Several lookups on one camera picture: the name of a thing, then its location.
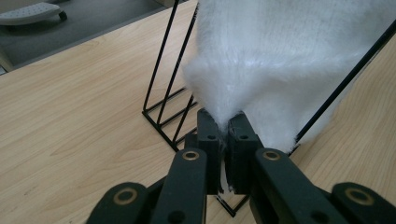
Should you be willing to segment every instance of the black wire rack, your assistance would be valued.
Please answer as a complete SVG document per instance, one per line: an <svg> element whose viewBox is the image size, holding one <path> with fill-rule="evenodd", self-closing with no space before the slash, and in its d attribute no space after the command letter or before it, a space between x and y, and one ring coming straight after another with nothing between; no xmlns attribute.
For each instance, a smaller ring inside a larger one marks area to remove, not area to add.
<svg viewBox="0 0 396 224"><path fill-rule="evenodd" d="M195 24L196 16L198 13L198 5L196 6L194 13L192 15L190 25L188 27L187 33L185 35L180 52L177 57L176 65L173 69L172 75L169 78L169 83L167 85L166 93L164 97L160 101L154 104L149 104L149 99L152 95L151 93L153 91L154 82L158 74L161 59L163 57L163 52L166 46L167 39L171 32L172 24L177 13L178 5L179 5L179 0L175 0L169 18L169 22L167 24L166 31L163 37L163 42L161 44L160 52L158 54L157 62L155 63L154 71L150 83L148 85L148 92L145 98L145 103L143 105L143 111L142 111L142 114L149 121L149 123L155 128L155 130L157 130L157 132L163 137L163 139L175 152L181 150L180 146L184 142L186 134L196 132L196 126L186 131L185 129L183 129L183 124L185 123L186 117L189 115L189 112L193 108L199 107L198 103L194 101L193 95L190 94L185 87L179 88L175 91L173 91L173 88L174 88L175 79L177 77L178 68L180 67L181 60L183 58L186 47L188 46L192 29ZM388 30L381 35L381 37L374 43L374 45L363 56L363 58L358 62L358 64L351 70L351 72L334 90L334 92L329 96L329 98L324 102L324 104L313 115L311 120L309 120L306 123L306 125L300 130L300 132L296 136L296 144L306 134L306 132L314 125L314 123L332 104L332 102L337 98L337 96L344 90L344 88L347 87L347 85L365 68L365 66L374 58L374 56L389 42L389 40L393 37L395 32L396 32L396 21L394 21L393 24L388 28ZM186 95L186 94L188 94L187 98L180 97L180 95ZM164 111L166 106L172 103L172 101L177 101L182 98L188 99L186 100L187 103L185 104L185 107L180 108L176 113L165 116ZM175 130L166 132L164 129L167 126L173 126ZM216 199L227 210L227 212L232 217L234 217L236 215L236 212L248 201L248 196L245 196L235 208L231 208L231 206L228 205L220 196L216 196Z"/></svg>

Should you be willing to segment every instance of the metal wire frame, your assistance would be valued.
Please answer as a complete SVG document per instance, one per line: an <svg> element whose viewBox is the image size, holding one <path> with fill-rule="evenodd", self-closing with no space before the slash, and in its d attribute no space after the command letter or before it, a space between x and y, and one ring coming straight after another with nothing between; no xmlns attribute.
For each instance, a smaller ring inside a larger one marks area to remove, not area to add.
<svg viewBox="0 0 396 224"><path fill-rule="evenodd" d="M177 70L180 66L180 62L183 58L184 51L188 45L190 36L191 36L191 31L192 28L195 24L196 20L196 15L198 12L198 5L194 10L194 14L191 19L191 23L189 25L189 29L186 33L185 39L183 41L183 45L181 47L180 53L177 58L177 63L175 65L173 74L169 80L169 85L166 90L166 94L163 97L163 99L160 102L157 102L151 106L148 107L149 103L149 97L152 91L152 87L155 81L155 78L157 76L158 68L161 62L161 58L163 56L163 50L166 45L167 38L169 36L170 30L172 28L173 20L177 12L177 6L178 6L179 0L175 1L175 4L173 6L171 16L169 19L169 22L167 24L167 28L163 37L163 42L160 48L160 52L157 58L157 62L154 67L154 71L148 86L148 92L146 95L145 103L143 105L143 111L142 114L145 116L145 118L150 122L150 124L157 130L157 132L163 137L163 139L168 143L168 145L175 151L178 152L180 149L178 148L179 144L182 143L185 139L186 134L188 133L194 133L196 132L196 128L193 128L189 132L185 133L184 135L180 136L180 130L183 126L184 120L187 117L189 111L197 106L197 102L194 102L194 97L191 96L190 100L187 102L187 105L185 108L179 110L176 112L174 115L171 117L165 119L163 121L163 111L165 110L167 102L173 100L176 98L178 95L180 95L182 92L184 92L186 89L181 88L177 91L174 91L171 93L176 75L177 75ZM393 37L393 35L396 32L396 21L393 22L393 24L388 28L388 30L381 35L381 37L375 42L375 44L369 49L369 51L363 56L363 58L358 62L358 64L351 70L351 72L346 76L346 78L340 83L340 85L334 90L334 92L329 96L329 98L323 103L323 105L318 109L318 111L314 114L314 116L309 120L305 126L299 131L297 134L295 141L298 143L301 138L304 137L306 132L315 124L315 122L319 119L319 117L325 112L325 110L332 104L332 102L337 98L337 96L347 87L347 85L354 79L355 76L357 76L364 68L365 66L374 58L374 56L390 41L390 39ZM160 108L160 113L156 119L152 118L150 113L153 112L155 109ZM163 127L167 124L169 124L171 121L174 121L175 119L179 118L181 116L181 120L179 124L177 125L177 129L175 131L175 135L171 139L170 136L168 136L164 131ZM231 208L230 205L228 205L220 196L216 196L216 199L220 202L220 204L226 209L226 211L234 217L236 215L236 212L248 201L248 196L245 196L241 202L235 207Z"/></svg>

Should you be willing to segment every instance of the wood grain surface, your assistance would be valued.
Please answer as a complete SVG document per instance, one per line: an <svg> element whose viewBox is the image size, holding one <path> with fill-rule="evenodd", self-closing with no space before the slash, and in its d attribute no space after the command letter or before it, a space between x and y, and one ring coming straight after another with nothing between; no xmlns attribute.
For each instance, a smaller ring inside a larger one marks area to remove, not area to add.
<svg viewBox="0 0 396 224"><path fill-rule="evenodd" d="M164 94L195 4L179 6L151 103ZM167 174L174 151L141 110L169 14L0 77L0 223L84 223L111 187L126 181L149 186ZM327 129L293 154L314 184L329 190L358 182L396 204L395 59L393 38ZM213 197L206 219L255 223L248 205L230 218Z"/></svg>

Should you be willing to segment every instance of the gray floor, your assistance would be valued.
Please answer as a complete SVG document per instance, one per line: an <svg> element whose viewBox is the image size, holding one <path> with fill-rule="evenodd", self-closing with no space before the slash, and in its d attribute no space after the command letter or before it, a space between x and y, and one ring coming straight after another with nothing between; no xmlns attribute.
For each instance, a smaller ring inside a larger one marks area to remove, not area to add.
<svg viewBox="0 0 396 224"><path fill-rule="evenodd" d="M0 46L16 68L164 10L155 0L52 0L68 16L16 26L0 26Z"/></svg>

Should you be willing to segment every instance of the white fluffy cloth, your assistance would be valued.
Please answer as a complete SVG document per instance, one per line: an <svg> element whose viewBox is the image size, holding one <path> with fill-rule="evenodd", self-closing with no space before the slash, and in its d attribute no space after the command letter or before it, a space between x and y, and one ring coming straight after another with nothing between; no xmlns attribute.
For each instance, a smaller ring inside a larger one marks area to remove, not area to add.
<svg viewBox="0 0 396 224"><path fill-rule="evenodd" d="M244 111L266 147L288 152L396 19L395 0L200 0L187 87L219 128ZM317 135L337 103L305 136Z"/></svg>

